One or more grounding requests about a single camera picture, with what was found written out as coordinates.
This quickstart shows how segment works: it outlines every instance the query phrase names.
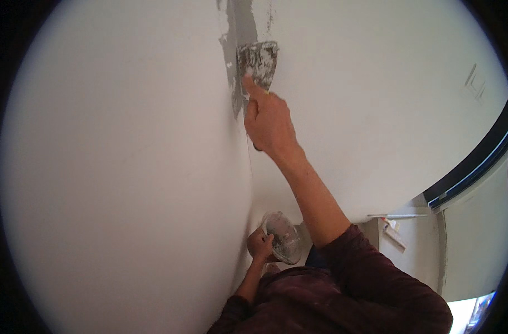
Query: plaster residue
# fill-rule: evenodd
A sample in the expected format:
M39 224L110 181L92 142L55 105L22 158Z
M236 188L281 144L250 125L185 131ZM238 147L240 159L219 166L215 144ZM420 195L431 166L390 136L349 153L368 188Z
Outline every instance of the plaster residue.
M276 17L275 10L276 0L254 0L252 3L252 15L256 21L256 32L258 40L272 40L271 27Z
M222 34L219 43L223 47L232 110L237 119L245 99L241 94L241 85L237 84L241 78L237 72L236 49L238 45L258 41L252 0L217 0L217 10Z

